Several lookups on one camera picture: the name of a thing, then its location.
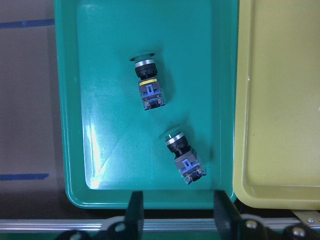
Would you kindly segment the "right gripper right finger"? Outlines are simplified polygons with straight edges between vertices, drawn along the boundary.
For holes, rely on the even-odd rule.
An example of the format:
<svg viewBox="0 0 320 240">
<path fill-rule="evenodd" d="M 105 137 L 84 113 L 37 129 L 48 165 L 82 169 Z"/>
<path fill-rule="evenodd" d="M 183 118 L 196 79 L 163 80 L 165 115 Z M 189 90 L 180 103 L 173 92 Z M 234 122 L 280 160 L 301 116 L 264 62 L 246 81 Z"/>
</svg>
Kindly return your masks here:
<svg viewBox="0 0 320 240">
<path fill-rule="evenodd" d="M 223 190 L 214 191 L 214 221 L 222 240 L 237 240 L 241 216 Z"/>
</svg>

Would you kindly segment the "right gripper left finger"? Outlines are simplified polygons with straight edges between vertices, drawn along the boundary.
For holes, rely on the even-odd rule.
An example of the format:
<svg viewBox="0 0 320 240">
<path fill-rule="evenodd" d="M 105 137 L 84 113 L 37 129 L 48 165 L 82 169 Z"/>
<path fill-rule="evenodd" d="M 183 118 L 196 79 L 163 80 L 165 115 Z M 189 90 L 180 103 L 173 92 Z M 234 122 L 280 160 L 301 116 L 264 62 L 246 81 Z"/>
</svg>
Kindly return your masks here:
<svg viewBox="0 0 320 240">
<path fill-rule="evenodd" d="M 144 195 L 133 191 L 124 217 L 125 240 L 141 240 L 144 229 Z"/>
</svg>

